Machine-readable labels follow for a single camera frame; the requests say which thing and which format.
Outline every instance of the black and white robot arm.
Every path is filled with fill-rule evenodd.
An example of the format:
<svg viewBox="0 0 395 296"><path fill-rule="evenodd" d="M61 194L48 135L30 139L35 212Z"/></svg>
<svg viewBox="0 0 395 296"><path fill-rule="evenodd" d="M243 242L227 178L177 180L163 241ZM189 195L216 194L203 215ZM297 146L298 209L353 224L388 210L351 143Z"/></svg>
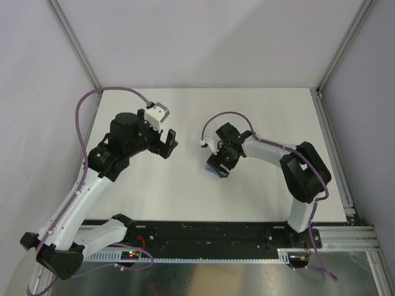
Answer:
<svg viewBox="0 0 395 296"><path fill-rule="evenodd" d="M110 133L89 153L87 175L80 190L77 189L83 169L51 219L38 233L26 232L21 238L20 243L27 250L37 248L41 243L36 257L40 264L61 279L68 279L84 258L133 235L134 221L122 214L82 234L77 235L77 231L93 205L129 166L132 156L145 150L164 159L170 156L178 144L175 132L170 129L166 142L160 140L161 126L168 115L168 108L152 103L147 109L138 110L137 114L120 113L111 121ZM50 230L59 214L62 214L60 220Z"/></svg>
<svg viewBox="0 0 395 296"><path fill-rule="evenodd" d="M230 123L221 126L216 135L206 136L201 141L202 147L210 147L212 154L207 164L219 175L226 178L236 166L240 156L258 158L283 170L287 187L293 195L291 213L287 223L297 233L307 229L312 214L314 201L324 191L320 181L310 168L303 168L303 161L291 151L280 147L291 147L301 153L313 164L325 184L331 181L331 174L313 145L303 142L300 145L282 144L277 146L257 140L251 131L239 133Z"/></svg>

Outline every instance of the white table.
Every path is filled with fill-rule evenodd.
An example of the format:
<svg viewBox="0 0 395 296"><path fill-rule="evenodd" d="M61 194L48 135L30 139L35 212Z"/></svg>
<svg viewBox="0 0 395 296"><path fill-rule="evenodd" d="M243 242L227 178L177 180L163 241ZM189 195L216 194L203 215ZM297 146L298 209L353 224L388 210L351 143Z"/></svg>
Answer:
<svg viewBox="0 0 395 296"><path fill-rule="evenodd" d="M164 123L177 132L178 147L167 160L148 151L131 158L130 166L90 211L89 219L108 219L123 213L134 220L285 221L291 210L282 171L263 161L242 158L227 179L205 170L209 149L200 147L204 123L227 110L245 114L257 133L289 144L311 142L333 170L307 88L252 89L139 89L150 101L170 110ZM88 151L109 131L120 112L136 113L144 103L125 91L105 91L88 142ZM225 115L206 133L225 122L240 132L248 129L242 118ZM345 222L336 180L330 198L318 206L314 220Z"/></svg>

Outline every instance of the wall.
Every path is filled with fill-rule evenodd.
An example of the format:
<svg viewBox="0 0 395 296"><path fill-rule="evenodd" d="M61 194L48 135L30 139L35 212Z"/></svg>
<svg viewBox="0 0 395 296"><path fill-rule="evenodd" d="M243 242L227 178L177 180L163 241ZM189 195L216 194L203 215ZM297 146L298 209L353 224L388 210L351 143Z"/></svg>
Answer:
<svg viewBox="0 0 395 296"><path fill-rule="evenodd" d="M313 87L362 0L59 0L103 84Z"/></svg>
<svg viewBox="0 0 395 296"><path fill-rule="evenodd" d="M378 1L330 84L326 106L355 202L395 278L395 2Z"/></svg>
<svg viewBox="0 0 395 296"><path fill-rule="evenodd" d="M0 295L37 231L69 191L80 158L74 127L91 89L45 1L0 2ZM94 98L82 111L84 133Z"/></svg>

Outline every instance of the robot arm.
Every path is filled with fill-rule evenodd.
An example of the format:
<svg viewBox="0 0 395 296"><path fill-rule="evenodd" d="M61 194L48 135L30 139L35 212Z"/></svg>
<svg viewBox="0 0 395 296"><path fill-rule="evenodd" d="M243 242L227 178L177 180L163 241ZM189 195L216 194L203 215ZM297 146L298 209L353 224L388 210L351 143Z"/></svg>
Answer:
<svg viewBox="0 0 395 296"><path fill-rule="evenodd" d="M317 195L324 191L311 169L303 168L302 160L292 152L267 144L265 141L257 141L251 131L240 134L230 123L221 126L216 134L216 136L205 137L201 142L202 147L210 147L212 151L212 155L207 161L208 166L220 178L226 178L230 174L240 156L258 158L281 168L287 187L294 197L291 214L287 220L288 225L297 233L305 231L314 207L314 201ZM277 144L283 147L292 147L300 152L313 164L325 184L331 181L328 168L312 144L308 142L303 142L298 146Z"/></svg>
<svg viewBox="0 0 395 296"><path fill-rule="evenodd" d="M40 264L61 279L68 279L78 270L84 257L132 235L134 221L118 214L104 225L76 236L92 206L129 166L132 156L144 150L159 154L164 159L170 156L178 145L175 132L169 130L166 143L160 140L163 132L161 125L168 115L168 109L156 103L146 110L138 110L137 115L120 113L111 121L110 133L89 153L88 171L81 189L76 191L82 169L77 182L51 219L38 233L26 232L20 240L28 250L37 248L48 234L36 257ZM49 230L61 213L56 227Z"/></svg>

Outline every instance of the robotic arm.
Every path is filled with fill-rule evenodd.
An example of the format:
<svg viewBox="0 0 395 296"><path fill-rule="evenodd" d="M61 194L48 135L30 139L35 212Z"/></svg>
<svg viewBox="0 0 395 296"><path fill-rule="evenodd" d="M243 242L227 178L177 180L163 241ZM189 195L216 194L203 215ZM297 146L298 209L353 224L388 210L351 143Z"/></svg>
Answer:
<svg viewBox="0 0 395 296"><path fill-rule="evenodd" d="M163 132L161 125L169 113L162 104L152 103L146 110L138 110L137 115L120 113L111 121L110 133L89 153L88 173L81 189L77 191L83 170L51 219L38 233L26 232L21 238L20 243L26 250L42 244L37 262L61 279L68 279L75 274L85 257L133 235L135 222L118 214L104 225L76 236L92 206L129 166L131 157L145 150L164 159L170 156L178 145L174 130L169 130L165 143L160 140ZM67 206L75 194L77 198ZM49 230L59 214L62 218L53 230Z"/></svg>
<svg viewBox="0 0 395 296"><path fill-rule="evenodd" d="M207 164L220 178L226 178L235 168L240 156L254 157L269 162L283 170L288 190L293 195L291 214L287 223L296 233L307 229L314 201L324 191L320 181L310 168L292 152L257 141L251 131L240 132L230 123L221 126L215 136L206 136L202 147L210 147L212 154ZM331 174L313 145L308 142L295 146L278 143L280 147L292 147L301 153L319 172L325 184L331 181Z"/></svg>

